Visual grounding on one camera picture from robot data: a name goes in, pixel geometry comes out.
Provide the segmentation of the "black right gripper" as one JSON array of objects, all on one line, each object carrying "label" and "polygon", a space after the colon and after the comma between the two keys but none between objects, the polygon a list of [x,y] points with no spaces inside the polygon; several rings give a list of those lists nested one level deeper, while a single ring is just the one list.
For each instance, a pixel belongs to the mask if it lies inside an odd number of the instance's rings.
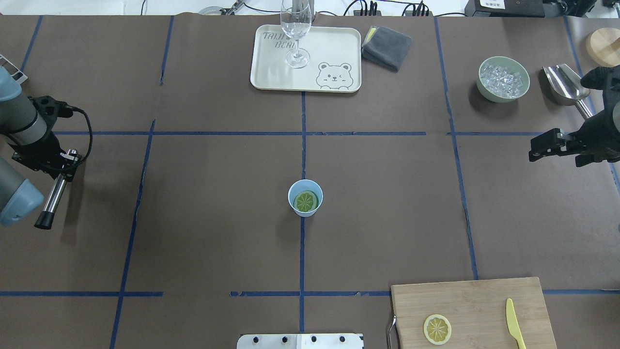
[{"label": "black right gripper", "polygon": [[619,77],[620,67],[596,67],[581,78],[585,88],[603,92],[603,110],[588,118],[580,129],[569,133],[566,142],[561,129],[551,129],[530,140],[531,146],[564,146],[562,148],[532,149],[528,153],[530,162],[544,157],[576,155],[576,167],[620,159],[619,133]]}]

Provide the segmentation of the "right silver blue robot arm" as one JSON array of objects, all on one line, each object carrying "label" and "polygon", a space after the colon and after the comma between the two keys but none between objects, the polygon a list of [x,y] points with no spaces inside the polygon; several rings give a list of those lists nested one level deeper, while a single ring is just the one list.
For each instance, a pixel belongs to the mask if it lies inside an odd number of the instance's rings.
[{"label": "right silver blue robot arm", "polygon": [[601,90],[603,109],[588,117],[575,132],[551,129],[530,141],[529,161],[548,156],[575,155],[576,167],[607,161],[614,163],[620,157],[619,122],[619,67],[599,66],[591,69],[581,80],[585,88]]}]

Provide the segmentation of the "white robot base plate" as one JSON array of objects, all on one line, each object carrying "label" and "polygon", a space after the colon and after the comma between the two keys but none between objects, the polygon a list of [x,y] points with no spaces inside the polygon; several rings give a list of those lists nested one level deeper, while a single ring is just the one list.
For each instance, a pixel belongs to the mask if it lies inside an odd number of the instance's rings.
[{"label": "white robot base plate", "polygon": [[363,349],[357,333],[279,333],[240,336],[237,349]]}]

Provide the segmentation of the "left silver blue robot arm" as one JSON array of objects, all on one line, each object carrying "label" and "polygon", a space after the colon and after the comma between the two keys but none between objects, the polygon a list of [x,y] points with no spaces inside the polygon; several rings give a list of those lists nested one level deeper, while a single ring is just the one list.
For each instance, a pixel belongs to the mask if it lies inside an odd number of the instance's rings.
[{"label": "left silver blue robot arm", "polygon": [[48,197],[19,172],[1,161],[1,223],[11,227],[39,206],[44,206],[35,223],[36,228],[52,228],[56,210],[68,183],[86,161],[75,149],[64,150],[53,132],[58,118],[69,118],[82,109],[57,101],[46,95],[27,96],[18,81],[2,67],[1,137],[13,149],[13,161],[44,172],[54,180]]}]

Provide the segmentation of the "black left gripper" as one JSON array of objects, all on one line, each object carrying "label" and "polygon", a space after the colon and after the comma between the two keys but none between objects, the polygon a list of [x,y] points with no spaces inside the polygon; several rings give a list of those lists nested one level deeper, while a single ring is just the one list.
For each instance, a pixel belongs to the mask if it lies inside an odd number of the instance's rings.
[{"label": "black left gripper", "polygon": [[33,143],[26,145],[23,141],[18,145],[11,145],[13,149],[12,159],[21,165],[35,171],[49,174],[53,179],[63,176],[68,183],[75,179],[76,167],[61,167],[65,163],[79,163],[80,154],[77,150],[65,152],[52,132],[58,118],[70,118],[73,116],[73,107],[64,101],[57,101],[48,95],[41,97],[29,97],[35,110],[44,122],[44,134]]}]

